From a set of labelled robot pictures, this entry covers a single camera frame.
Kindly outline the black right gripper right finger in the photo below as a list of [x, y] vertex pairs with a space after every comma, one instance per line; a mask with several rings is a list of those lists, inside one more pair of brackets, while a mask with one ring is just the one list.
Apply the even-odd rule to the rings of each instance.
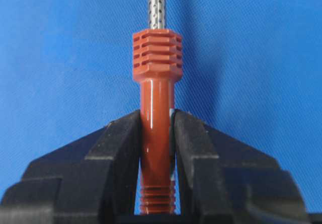
[[173, 137], [181, 214], [192, 223], [321, 223], [273, 157], [179, 110]]

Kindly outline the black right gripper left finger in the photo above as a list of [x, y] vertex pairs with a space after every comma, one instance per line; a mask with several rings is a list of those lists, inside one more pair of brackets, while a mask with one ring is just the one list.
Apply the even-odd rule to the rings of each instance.
[[133, 215], [140, 130], [135, 111], [32, 161], [3, 196], [1, 223], [113, 223]]

